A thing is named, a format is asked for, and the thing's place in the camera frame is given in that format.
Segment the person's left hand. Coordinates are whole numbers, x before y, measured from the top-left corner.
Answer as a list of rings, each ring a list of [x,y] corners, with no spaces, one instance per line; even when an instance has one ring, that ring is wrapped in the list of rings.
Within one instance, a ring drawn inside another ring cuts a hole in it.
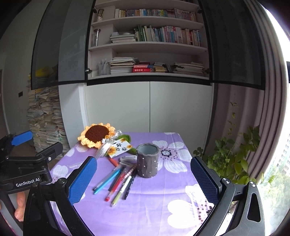
[[[17,208],[15,210],[14,216],[18,221],[23,222],[26,207],[26,197],[24,192],[17,193],[16,202]]]

